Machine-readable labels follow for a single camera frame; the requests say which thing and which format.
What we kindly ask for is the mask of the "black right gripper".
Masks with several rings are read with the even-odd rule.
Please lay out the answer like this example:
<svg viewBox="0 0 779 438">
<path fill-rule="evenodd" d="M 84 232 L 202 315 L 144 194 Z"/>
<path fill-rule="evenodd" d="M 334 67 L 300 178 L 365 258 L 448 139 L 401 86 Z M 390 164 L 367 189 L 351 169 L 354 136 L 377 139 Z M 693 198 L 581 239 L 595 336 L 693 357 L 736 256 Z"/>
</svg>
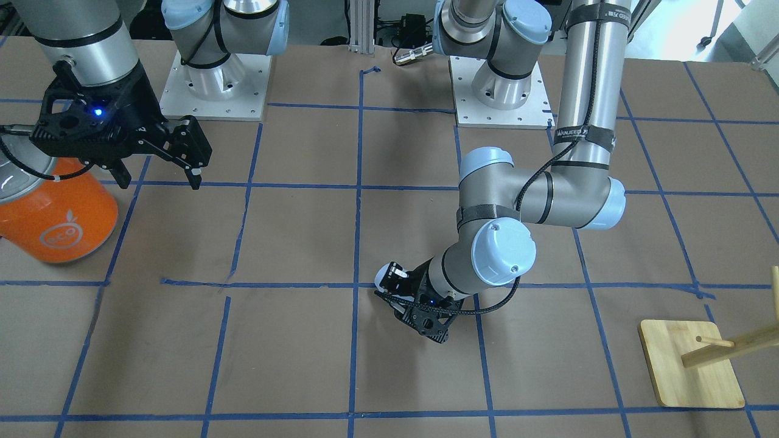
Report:
<svg viewBox="0 0 779 438">
<path fill-rule="evenodd" d="M 133 177 L 122 159 L 157 153 L 168 141 L 172 161 L 197 190 L 212 147 L 195 116 L 167 121 L 141 62 L 123 78 L 100 86 L 80 84 L 70 62 L 53 66 L 30 141 L 50 157 L 77 158 L 105 167 L 121 189 Z"/>
</svg>

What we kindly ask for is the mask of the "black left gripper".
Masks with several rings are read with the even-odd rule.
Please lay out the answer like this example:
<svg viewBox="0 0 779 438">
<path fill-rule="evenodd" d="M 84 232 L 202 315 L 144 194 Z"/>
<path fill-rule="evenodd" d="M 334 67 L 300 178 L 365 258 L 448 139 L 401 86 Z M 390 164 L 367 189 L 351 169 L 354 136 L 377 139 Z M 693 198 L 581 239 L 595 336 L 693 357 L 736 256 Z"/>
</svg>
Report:
<svg viewBox="0 0 779 438">
<path fill-rule="evenodd" d="M 401 295 L 395 296 L 377 289 L 374 293 L 392 306 L 398 321 L 442 344 L 448 340 L 449 327 L 463 302 L 436 292 L 428 278 L 429 264 L 425 262 L 412 271 L 404 271 L 398 263 L 390 262 L 387 266 L 387 286 L 399 287 L 406 282 L 401 288 Z"/>
</svg>

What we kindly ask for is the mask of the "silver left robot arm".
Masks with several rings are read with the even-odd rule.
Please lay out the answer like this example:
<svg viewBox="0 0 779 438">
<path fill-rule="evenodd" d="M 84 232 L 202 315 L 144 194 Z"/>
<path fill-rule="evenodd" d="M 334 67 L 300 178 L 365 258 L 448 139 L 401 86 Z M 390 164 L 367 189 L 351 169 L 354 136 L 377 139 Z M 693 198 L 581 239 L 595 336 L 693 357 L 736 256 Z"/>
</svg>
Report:
<svg viewBox="0 0 779 438">
<path fill-rule="evenodd" d="M 457 242 L 412 271 L 391 262 L 376 274 L 375 294 L 399 321 L 445 342 L 466 297 L 517 287 L 531 269 L 536 244 L 529 223 L 603 230 L 620 221 L 625 189 L 609 176 L 609 162 L 631 21 L 627 1 L 572 2 L 553 157 L 536 172 L 517 169 L 498 147 L 462 158 Z M 528 86 L 552 26 L 535 1 L 439 1 L 432 50 L 483 59 L 475 91 L 496 107 L 499 86 Z"/>
</svg>

